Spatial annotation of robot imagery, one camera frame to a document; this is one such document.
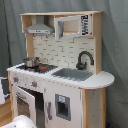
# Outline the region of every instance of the control knob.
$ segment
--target control knob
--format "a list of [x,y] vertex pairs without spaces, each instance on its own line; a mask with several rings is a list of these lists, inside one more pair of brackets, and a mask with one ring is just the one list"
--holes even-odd
[[32,86],[33,87],[37,87],[37,83],[34,81],[34,82],[32,82]]
[[19,81],[18,77],[14,77],[13,80],[14,80],[14,82],[18,82]]

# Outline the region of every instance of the wooden toy kitchen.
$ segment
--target wooden toy kitchen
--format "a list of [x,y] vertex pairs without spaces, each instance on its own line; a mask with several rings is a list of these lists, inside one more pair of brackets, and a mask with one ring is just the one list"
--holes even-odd
[[102,12],[25,13],[21,21],[27,58],[7,69],[12,119],[26,115],[38,128],[105,128],[105,88],[114,76],[102,71]]

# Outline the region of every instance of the cabinet door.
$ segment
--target cabinet door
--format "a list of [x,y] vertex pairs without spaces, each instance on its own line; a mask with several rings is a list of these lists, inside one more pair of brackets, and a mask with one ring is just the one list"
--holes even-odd
[[55,18],[55,39],[68,39],[92,33],[90,15]]
[[36,124],[35,97],[23,89],[13,86],[14,117],[26,115]]
[[46,128],[82,128],[81,90],[50,81],[45,92]]

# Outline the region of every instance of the sink basin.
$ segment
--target sink basin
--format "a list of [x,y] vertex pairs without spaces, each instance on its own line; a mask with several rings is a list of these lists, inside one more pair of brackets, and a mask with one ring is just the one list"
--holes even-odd
[[75,80],[75,81],[84,81],[90,76],[93,75],[92,72],[89,71],[81,71],[76,69],[70,69],[70,68],[63,68],[59,71],[52,74],[55,77]]

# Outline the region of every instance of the stovetop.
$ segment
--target stovetop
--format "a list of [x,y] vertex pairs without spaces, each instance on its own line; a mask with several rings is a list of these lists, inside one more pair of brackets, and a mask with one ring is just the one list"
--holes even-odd
[[38,72],[38,73],[43,73],[44,74],[44,73],[47,73],[47,72],[51,71],[52,69],[57,68],[57,66],[40,63],[39,66],[36,66],[36,67],[33,67],[33,68],[26,67],[25,65],[19,66],[17,68],[22,69],[22,70],[27,70],[27,71],[30,71],[30,72]]

